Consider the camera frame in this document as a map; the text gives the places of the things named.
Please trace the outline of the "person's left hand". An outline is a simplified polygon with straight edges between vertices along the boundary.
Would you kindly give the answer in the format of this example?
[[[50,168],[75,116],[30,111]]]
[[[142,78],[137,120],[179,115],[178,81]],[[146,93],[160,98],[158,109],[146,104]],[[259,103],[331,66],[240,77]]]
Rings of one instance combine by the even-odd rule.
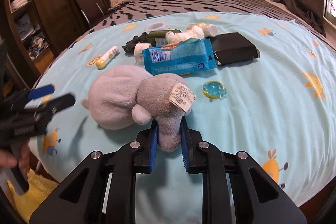
[[[27,173],[30,170],[30,149],[29,141],[25,141],[19,150],[19,156],[15,157],[8,151],[1,149],[0,167],[14,168],[18,165],[20,170]]]

